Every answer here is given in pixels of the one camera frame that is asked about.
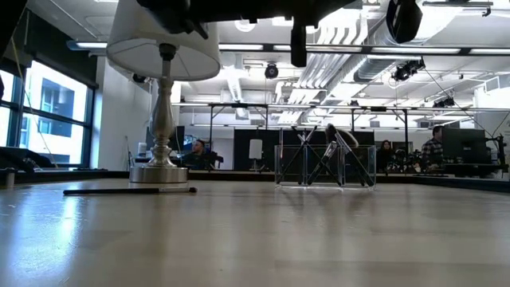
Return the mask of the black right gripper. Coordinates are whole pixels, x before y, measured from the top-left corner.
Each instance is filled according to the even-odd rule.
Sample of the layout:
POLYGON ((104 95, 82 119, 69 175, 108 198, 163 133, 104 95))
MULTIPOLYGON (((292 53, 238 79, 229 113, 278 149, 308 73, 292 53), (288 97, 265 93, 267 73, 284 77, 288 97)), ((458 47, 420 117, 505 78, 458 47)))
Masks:
POLYGON ((416 0, 390 0, 386 26, 393 40, 402 44, 414 40, 422 21, 422 11, 416 0))

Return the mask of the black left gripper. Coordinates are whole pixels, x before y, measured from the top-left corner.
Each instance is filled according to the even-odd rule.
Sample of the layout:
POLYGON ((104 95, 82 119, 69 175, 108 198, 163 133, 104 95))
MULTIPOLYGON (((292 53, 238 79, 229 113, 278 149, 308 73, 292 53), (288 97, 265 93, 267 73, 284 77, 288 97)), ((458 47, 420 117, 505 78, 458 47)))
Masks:
POLYGON ((332 12, 357 0, 241 0, 241 19, 284 17, 293 20, 291 62, 297 68, 307 64, 306 25, 315 25, 332 12))

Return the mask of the thick grey-tipped makeup brush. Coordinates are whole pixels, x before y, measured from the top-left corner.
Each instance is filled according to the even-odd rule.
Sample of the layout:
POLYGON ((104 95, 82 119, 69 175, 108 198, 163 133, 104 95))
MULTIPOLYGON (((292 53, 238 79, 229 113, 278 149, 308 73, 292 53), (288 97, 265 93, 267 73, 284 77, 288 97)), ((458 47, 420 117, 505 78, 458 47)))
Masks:
POLYGON ((373 187, 375 185, 374 180, 352 150, 353 147, 359 146, 357 139, 349 131, 338 129, 333 124, 326 126, 325 137, 328 145, 335 143, 337 147, 340 147, 346 162, 357 172, 361 185, 373 187))

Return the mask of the large fluffy powder brush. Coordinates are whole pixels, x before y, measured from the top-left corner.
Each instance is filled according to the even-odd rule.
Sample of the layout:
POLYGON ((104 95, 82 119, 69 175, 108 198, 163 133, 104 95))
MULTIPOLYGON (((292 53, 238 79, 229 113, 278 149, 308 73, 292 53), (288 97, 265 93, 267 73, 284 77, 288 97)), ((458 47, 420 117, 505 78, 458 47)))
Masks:
POLYGON ((312 173, 309 175, 307 181, 308 185, 312 185, 323 170, 325 170, 328 175, 332 175, 334 180, 338 183, 338 175, 332 171, 332 169, 328 166, 328 163, 338 152, 341 154, 344 152, 350 154, 353 147, 359 146, 357 139, 350 132, 337 129, 330 124, 325 130, 325 136, 327 142, 325 152, 320 157, 320 161, 314 167, 312 173))

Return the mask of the thin black makeup brush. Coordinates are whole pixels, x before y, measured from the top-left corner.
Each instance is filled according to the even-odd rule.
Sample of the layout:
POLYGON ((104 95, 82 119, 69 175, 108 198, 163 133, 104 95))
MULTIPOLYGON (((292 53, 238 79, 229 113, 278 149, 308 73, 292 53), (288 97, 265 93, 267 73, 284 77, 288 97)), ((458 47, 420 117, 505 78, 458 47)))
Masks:
POLYGON ((300 140, 300 146, 298 147, 297 151, 294 153, 294 155, 292 156, 291 160, 288 162, 288 164, 284 167, 284 170, 281 172, 280 176, 277 178, 277 184, 280 184, 284 177, 287 175, 290 167, 294 164, 294 162, 298 159, 298 157, 300 155, 303 155, 304 154, 304 151, 308 148, 309 146, 309 140, 312 138, 312 135, 314 133, 314 131, 317 129, 317 126, 314 126, 313 129, 310 131, 309 134, 307 135, 302 135, 299 133, 299 131, 297 130, 297 127, 295 126, 292 126, 292 131, 293 133, 295 134, 296 137, 299 138, 300 140))
POLYGON ((306 180, 303 181, 303 184, 310 186, 312 185, 317 178, 319 177, 322 170, 325 170, 326 173, 333 179, 333 181, 339 186, 342 186, 342 183, 339 181, 338 177, 332 172, 331 168, 328 166, 328 162, 332 158, 332 156, 335 154, 337 150, 337 144, 336 143, 329 143, 325 150, 323 155, 319 155, 309 144, 308 148, 304 151, 304 154, 307 154, 308 150, 312 152, 312 154, 319 160, 317 165, 314 167, 312 173, 309 175, 308 173, 304 173, 304 176, 306 177, 306 180))

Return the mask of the black ceiling spotlight cluster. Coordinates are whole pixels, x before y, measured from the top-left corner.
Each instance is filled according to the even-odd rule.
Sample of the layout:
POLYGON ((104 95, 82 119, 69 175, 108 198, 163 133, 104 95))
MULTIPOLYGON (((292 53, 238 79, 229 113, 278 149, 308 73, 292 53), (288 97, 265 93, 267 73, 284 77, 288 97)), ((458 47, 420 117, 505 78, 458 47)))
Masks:
POLYGON ((391 78, 396 82, 407 81, 410 77, 425 67, 426 65, 423 58, 420 60, 406 61, 404 64, 398 65, 396 67, 396 70, 392 73, 391 78))

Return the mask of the black partition panel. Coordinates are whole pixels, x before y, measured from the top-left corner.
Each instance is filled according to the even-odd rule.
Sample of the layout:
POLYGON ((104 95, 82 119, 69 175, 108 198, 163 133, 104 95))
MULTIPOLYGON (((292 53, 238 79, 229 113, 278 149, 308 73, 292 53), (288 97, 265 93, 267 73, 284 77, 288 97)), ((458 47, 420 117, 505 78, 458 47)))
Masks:
MULTIPOLYGON (((292 130, 283 130, 283 145, 290 146, 285 148, 285 162, 289 161, 293 153, 300 145, 300 140, 292 130)), ((359 142, 359 146, 375 145, 375 135, 373 132, 354 132, 353 136, 359 142)), ((275 146, 280 145, 280 130, 264 129, 235 129, 233 146, 233 169, 235 171, 248 171, 253 167, 253 160, 249 157, 250 140, 262 140, 262 159, 257 161, 257 166, 264 166, 264 170, 275 170, 275 146)), ((315 131, 310 140, 310 144, 317 151, 324 152, 326 148, 326 137, 324 131, 315 131)))

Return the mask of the person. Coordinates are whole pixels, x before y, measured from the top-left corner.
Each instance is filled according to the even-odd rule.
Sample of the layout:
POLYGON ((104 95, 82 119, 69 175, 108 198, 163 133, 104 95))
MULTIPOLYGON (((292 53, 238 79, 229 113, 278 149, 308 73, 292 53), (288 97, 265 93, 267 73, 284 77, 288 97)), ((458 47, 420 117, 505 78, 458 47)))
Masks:
POLYGON ((422 145, 423 171, 437 170, 443 163, 442 130, 442 125, 435 126, 432 138, 422 145))
POLYGON ((394 156, 391 142, 384 140, 376 153, 376 167, 377 171, 387 173, 388 164, 391 163, 394 156))
POLYGON ((217 156, 216 152, 206 149, 203 140, 196 140, 191 152, 183 156, 182 164, 192 170, 213 170, 217 156))

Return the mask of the black desk monitor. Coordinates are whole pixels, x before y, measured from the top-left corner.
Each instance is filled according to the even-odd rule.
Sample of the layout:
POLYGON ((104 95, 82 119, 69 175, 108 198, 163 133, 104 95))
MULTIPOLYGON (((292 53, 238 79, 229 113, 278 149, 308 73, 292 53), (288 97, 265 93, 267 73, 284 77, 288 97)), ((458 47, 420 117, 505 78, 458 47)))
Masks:
POLYGON ((442 147, 445 158, 462 158, 466 163, 481 163, 488 156, 485 132, 479 129, 444 128, 442 147))

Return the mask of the clear acrylic organizer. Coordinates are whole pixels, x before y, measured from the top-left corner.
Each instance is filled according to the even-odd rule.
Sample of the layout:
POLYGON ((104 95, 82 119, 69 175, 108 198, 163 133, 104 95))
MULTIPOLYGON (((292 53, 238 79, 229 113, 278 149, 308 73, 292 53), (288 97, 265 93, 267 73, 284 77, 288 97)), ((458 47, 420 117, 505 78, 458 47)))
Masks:
MULTIPOLYGON (((279 159, 278 151, 279 145, 275 146, 276 151, 276 163, 275 163, 275 184, 278 186, 287 185, 293 187, 310 187, 310 188, 319 188, 319 187, 331 187, 333 189, 347 189, 351 188, 367 188, 372 189, 376 185, 376 150, 375 146, 365 146, 365 147, 353 147, 353 152, 357 155, 361 164, 367 169, 370 174, 370 177, 374 180, 375 185, 373 187, 362 186, 357 172, 355 169, 346 162, 343 154, 338 152, 333 158, 331 158, 328 166, 332 169, 332 171, 338 175, 339 181, 342 183, 342 186, 339 187, 333 179, 323 170, 317 180, 310 186, 303 184, 303 181, 306 180, 304 173, 308 173, 309 175, 312 173, 314 167, 317 165, 319 160, 312 154, 310 150, 308 150, 307 154, 300 155, 298 159, 294 162, 294 164, 290 167, 287 175, 284 177, 283 181, 280 184, 277 184, 277 178, 280 176, 281 172, 284 170, 284 167, 288 164, 289 161, 285 162, 284 152, 283 152, 283 160, 279 159)), ((324 152, 317 151, 314 149, 319 155, 323 155, 324 152)))

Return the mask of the silver table lamp white shade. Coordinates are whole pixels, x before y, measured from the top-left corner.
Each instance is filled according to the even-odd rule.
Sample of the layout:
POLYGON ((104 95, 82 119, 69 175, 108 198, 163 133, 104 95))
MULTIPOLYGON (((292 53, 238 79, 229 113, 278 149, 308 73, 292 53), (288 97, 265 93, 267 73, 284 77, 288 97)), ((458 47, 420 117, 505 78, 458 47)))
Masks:
POLYGON ((111 64, 158 82, 149 119, 152 157, 148 163, 131 167, 130 182, 186 184, 188 169, 178 167, 170 158, 169 143, 176 129, 171 90, 176 81, 203 81, 219 74, 216 26, 207 25, 203 32, 181 27, 170 31, 156 21, 143 0, 119 0, 106 55, 111 64))

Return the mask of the large window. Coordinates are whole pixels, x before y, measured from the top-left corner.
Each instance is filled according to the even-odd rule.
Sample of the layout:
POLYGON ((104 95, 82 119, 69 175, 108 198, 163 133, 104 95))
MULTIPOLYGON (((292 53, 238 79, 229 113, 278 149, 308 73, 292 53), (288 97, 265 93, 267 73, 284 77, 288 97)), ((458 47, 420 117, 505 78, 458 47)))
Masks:
POLYGON ((0 147, 27 149, 54 167, 89 163, 95 90, 32 61, 0 68, 0 147))

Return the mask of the black metal frame rig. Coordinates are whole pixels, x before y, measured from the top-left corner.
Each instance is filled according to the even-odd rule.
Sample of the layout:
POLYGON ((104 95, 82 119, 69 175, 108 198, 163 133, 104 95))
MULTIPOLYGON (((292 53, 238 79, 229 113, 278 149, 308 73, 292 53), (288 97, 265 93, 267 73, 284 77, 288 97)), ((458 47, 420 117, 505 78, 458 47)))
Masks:
POLYGON ((268 130, 269 106, 267 104, 247 104, 247 103, 230 103, 230 104, 209 104, 210 106, 210 150, 213 150, 213 126, 214 117, 221 113, 224 108, 241 108, 249 110, 250 108, 259 112, 260 108, 265 109, 265 114, 261 114, 263 125, 249 124, 221 124, 221 127, 233 129, 233 169, 235 171, 254 171, 260 172, 261 168, 257 166, 260 159, 249 158, 249 141, 251 139, 262 140, 262 130, 268 130))
POLYGON ((400 120, 404 124, 404 142, 405 142, 405 159, 409 159, 409 109, 398 108, 398 107, 384 107, 384 106, 359 106, 351 107, 351 130, 354 131, 356 128, 356 121, 362 115, 379 115, 379 114, 393 114, 397 120, 400 120))

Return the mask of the small grey post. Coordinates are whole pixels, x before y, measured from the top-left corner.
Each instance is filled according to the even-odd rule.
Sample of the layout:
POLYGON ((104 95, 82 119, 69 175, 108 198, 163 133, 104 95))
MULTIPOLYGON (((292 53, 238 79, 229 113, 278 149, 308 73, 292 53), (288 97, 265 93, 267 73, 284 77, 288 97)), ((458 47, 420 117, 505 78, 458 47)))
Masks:
POLYGON ((8 167, 8 168, 5 168, 5 169, 1 169, 1 172, 5 176, 4 186, 7 189, 13 188, 14 187, 14 183, 15 183, 15 175, 17 174, 17 170, 12 168, 12 167, 8 167))

